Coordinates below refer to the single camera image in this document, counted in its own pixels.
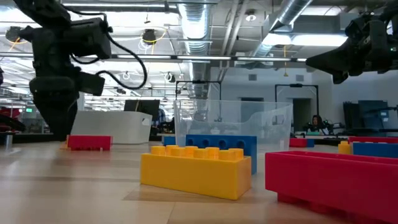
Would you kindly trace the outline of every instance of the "table surface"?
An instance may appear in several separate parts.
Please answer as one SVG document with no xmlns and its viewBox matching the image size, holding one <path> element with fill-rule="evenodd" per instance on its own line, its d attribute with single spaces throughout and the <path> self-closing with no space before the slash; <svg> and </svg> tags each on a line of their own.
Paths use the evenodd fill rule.
<svg viewBox="0 0 398 224">
<path fill-rule="evenodd" d="M 1 223 L 345 223 L 277 203 L 276 194 L 264 189 L 264 169 L 253 176 L 251 190 L 230 201 L 140 185 L 140 154 L 149 151 L 148 144 L 118 145 L 112 152 L 58 148 L 59 143 L 15 144 L 12 152 L 0 151 Z"/>
</svg>

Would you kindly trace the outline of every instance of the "red lego tray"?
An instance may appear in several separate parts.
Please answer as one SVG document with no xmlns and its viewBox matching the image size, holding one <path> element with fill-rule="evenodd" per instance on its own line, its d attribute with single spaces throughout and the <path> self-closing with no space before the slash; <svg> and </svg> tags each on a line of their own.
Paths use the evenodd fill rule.
<svg viewBox="0 0 398 224">
<path fill-rule="evenodd" d="M 266 189 L 317 212 L 398 223 L 398 159 L 320 152 L 266 153 Z"/>
<path fill-rule="evenodd" d="M 71 135 L 68 138 L 68 147 L 72 151 L 110 151 L 112 136 L 84 136 Z"/>
</svg>

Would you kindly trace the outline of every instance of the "lego stud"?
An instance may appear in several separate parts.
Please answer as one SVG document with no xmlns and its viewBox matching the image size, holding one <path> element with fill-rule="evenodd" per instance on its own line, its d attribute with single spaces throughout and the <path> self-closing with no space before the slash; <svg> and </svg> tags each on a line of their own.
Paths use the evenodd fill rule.
<svg viewBox="0 0 398 224">
<path fill-rule="evenodd" d="M 187 145 L 188 146 L 193 146 L 193 139 L 188 139 L 187 140 Z"/>
<path fill-rule="evenodd" d="M 159 156 L 164 156 L 165 155 L 165 148 L 164 146 L 152 146 L 150 148 L 150 153 L 152 155 L 159 155 Z"/>
<path fill-rule="evenodd" d="M 185 146 L 185 156 L 193 158 L 193 152 L 198 149 L 198 146 Z"/>
<path fill-rule="evenodd" d="M 207 147 L 209 150 L 209 159 L 218 159 L 218 153 L 220 149 L 218 147 Z"/>
<path fill-rule="evenodd" d="M 208 159 L 209 158 L 209 150 L 208 149 L 194 149 L 193 157 L 198 159 Z"/>
<path fill-rule="evenodd" d="M 236 144 L 236 146 L 240 149 L 244 149 L 244 141 L 239 140 L 238 143 Z"/>
<path fill-rule="evenodd" d="M 227 149 L 227 148 L 226 148 L 226 141 L 225 141 L 224 139 L 221 139 L 221 140 L 218 142 L 218 146 L 220 147 L 220 149 Z"/>
<path fill-rule="evenodd" d="M 185 149 L 182 147 L 171 148 L 171 156 L 183 157 L 185 154 Z"/>
<path fill-rule="evenodd" d="M 338 145 L 338 153 L 339 154 L 352 154 L 351 152 L 351 145 L 348 144 L 347 141 L 341 141 L 340 144 Z"/>
<path fill-rule="evenodd" d="M 243 149 L 229 149 L 235 153 L 235 159 L 241 160 L 243 159 Z"/>
<path fill-rule="evenodd" d="M 204 140 L 202 141 L 202 144 L 203 144 L 203 147 L 209 147 L 209 146 L 210 146 L 210 141 L 209 141 L 209 139 L 204 139 Z"/>
<path fill-rule="evenodd" d="M 220 160 L 234 161 L 235 160 L 235 152 L 232 150 L 221 150 L 220 151 Z"/>
<path fill-rule="evenodd" d="M 166 156 L 170 156 L 172 154 L 172 148 L 179 147 L 176 145 L 168 145 L 166 146 Z"/>
</svg>

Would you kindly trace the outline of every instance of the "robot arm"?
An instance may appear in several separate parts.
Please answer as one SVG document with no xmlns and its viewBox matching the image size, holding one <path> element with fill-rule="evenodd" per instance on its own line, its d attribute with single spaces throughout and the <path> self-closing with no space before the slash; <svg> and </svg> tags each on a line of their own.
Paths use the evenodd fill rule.
<svg viewBox="0 0 398 224">
<path fill-rule="evenodd" d="M 116 82 L 131 90 L 145 85 L 147 72 L 144 63 L 136 54 L 112 39 L 106 15 L 96 14 L 104 15 L 104 20 L 97 17 L 71 21 L 69 9 L 55 0 L 14 2 L 24 14 L 42 26 L 36 29 L 28 26 L 19 35 L 32 43 L 36 77 L 29 82 L 29 88 L 33 94 L 33 102 L 58 140 L 66 140 L 72 131 L 79 91 L 96 96 L 102 94 L 105 80 L 100 74 L 111 75 Z M 90 63 L 110 58 L 110 42 L 129 52 L 141 64 L 144 80 L 140 86 L 126 86 L 108 71 L 100 71 L 95 75 L 85 73 L 71 63 L 70 58 L 79 62 L 75 57 L 89 55 L 97 56 Z"/>
<path fill-rule="evenodd" d="M 389 22 L 393 34 L 387 34 Z M 340 84 L 363 72 L 385 73 L 398 69 L 398 1 L 387 5 L 380 16 L 365 12 L 345 29 L 347 41 L 335 50 L 307 59 L 306 64 L 333 75 Z"/>
<path fill-rule="evenodd" d="M 70 15 L 54 0 L 14 0 L 18 8 L 46 29 L 70 27 Z"/>
</svg>

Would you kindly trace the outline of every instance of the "black cable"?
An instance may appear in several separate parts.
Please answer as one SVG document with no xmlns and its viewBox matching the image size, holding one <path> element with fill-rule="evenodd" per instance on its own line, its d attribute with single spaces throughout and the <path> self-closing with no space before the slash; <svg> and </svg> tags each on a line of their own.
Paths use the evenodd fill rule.
<svg viewBox="0 0 398 224">
<path fill-rule="evenodd" d="M 81 60 L 78 60 L 73 54 L 70 54 L 70 57 L 77 63 L 82 64 L 82 65 L 91 65 L 92 63 L 95 63 L 100 60 L 100 58 L 94 58 L 93 60 L 89 62 L 82 62 Z"/>
<path fill-rule="evenodd" d="M 141 83 L 141 85 L 139 85 L 137 87 L 127 86 L 127 85 L 123 84 L 120 80 L 118 80 L 118 78 L 116 78 L 111 72 L 106 71 L 106 70 L 99 71 L 99 72 L 95 73 L 95 75 L 101 75 L 101 74 L 104 74 L 104 73 L 110 75 L 115 82 L 117 82 L 123 88 L 126 88 L 128 90 L 138 90 L 138 89 L 142 88 L 145 85 L 145 83 L 146 83 L 146 78 L 144 77 L 144 81 Z"/>
<path fill-rule="evenodd" d="M 147 69 L 144 65 L 144 62 L 141 60 L 141 58 L 138 57 L 138 55 L 136 55 L 134 52 L 132 52 L 131 50 L 129 50 L 128 48 L 126 48 L 125 46 L 117 43 L 109 34 L 109 32 L 106 33 L 107 38 L 111 41 L 112 44 L 114 44 L 115 46 L 119 47 L 120 49 L 124 50 L 125 52 L 131 54 L 137 61 L 138 63 L 141 65 L 142 67 L 142 72 L 144 73 L 144 79 L 142 81 L 142 83 L 138 86 L 138 87 L 132 87 L 133 89 L 130 90 L 137 90 L 142 88 L 143 86 L 145 86 L 145 84 L 147 83 L 147 79 L 148 79 L 148 72 Z"/>
<path fill-rule="evenodd" d="M 104 17 L 104 21 L 105 21 L 105 22 L 108 22 L 108 17 L 107 17 L 107 15 L 106 15 L 106 13 L 104 13 L 104 12 L 79 12 L 79 11 L 77 11 L 77 10 L 71 9 L 71 8 L 69 8 L 69 7 L 66 7 L 66 6 L 64 6 L 63 4 L 61 4 L 61 6 L 62 6 L 64 9 L 66 9 L 66 10 L 68 10 L 68 11 L 71 11 L 71 12 L 73 12 L 73 13 L 75 13 L 75 14 L 81 15 L 81 16 L 103 16 L 103 17 Z"/>
<path fill-rule="evenodd" d="M 79 11 L 70 9 L 69 7 L 66 7 L 66 6 L 64 6 L 64 5 L 62 5 L 62 7 L 63 7 L 64 9 L 68 10 L 68 11 L 71 11 L 71 12 L 73 12 L 73 13 L 75 13 L 75 14 L 82 15 L 82 16 L 104 16 L 104 22 L 106 23 L 106 25 L 108 25 L 108 18 L 107 18 L 107 16 L 106 16 L 106 14 L 103 13 L 103 12 L 99 12 L 99 13 L 79 12 Z M 95 75 L 101 75 L 101 74 L 103 74 L 103 73 L 106 73 L 106 74 L 110 75 L 119 85 L 121 85 L 122 87 L 124 87 L 124 88 L 126 88 L 126 89 L 128 89 L 128 90 L 138 90 L 138 89 L 144 87 L 145 84 L 147 83 L 147 79 L 148 79 L 148 72 L 147 72 L 147 69 L 146 69 L 146 67 L 145 67 L 145 65 L 144 65 L 144 62 L 143 62 L 143 61 L 141 60 L 141 58 L 139 58 L 138 55 L 136 55 L 133 51 L 131 51 L 131 50 L 129 50 L 128 48 L 126 48 L 125 46 L 123 46 L 123 45 L 117 43 L 117 42 L 111 37 L 111 35 L 109 34 L 109 31 L 108 31 L 108 30 L 105 32 L 105 35 L 106 35 L 106 37 L 109 39 L 109 41 L 110 41 L 112 44 L 114 44 L 115 46 L 117 46 L 117 47 L 119 47 L 120 49 L 124 50 L 125 52 L 131 54 L 131 55 L 139 62 L 139 64 L 140 64 L 141 67 L 142 67 L 142 72 L 144 73 L 144 79 L 143 79 L 142 83 L 141 83 L 138 87 L 131 87 L 131 86 L 127 86 L 127 85 L 123 84 L 122 82 L 120 82 L 120 81 L 119 81 L 111 72 L 109 72 L 109 71 L 102 70 L 102 71 L 97 72 Z"/>
<path fill-rule="evenodd" d="M 334 7 L 337 7 L 337 8 L 339 8 L 340 9 L 340 12 L 343 12 L 343 9 L 340 7 L 340 6 L 332 6 L 332 7 L 330 7 L 328 10 L 326 10 L 326 12 L 323 14 L 324 16 L 331 10 L 331 9 L 333 9 Z"/>
</svg>

